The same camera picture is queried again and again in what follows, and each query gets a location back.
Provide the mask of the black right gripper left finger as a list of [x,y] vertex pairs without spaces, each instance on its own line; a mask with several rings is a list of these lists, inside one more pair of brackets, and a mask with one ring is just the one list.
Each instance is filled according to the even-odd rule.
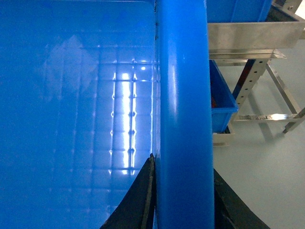
[[155,206],[155,160],[153,154],[150,154],[130,189],[101,228],[152,229]]

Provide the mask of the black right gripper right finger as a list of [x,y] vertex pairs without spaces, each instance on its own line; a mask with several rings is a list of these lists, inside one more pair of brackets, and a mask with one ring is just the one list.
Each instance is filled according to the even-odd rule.
[[214,203],[216,229],[268,229],[239,198],[220,174],[214,171]]

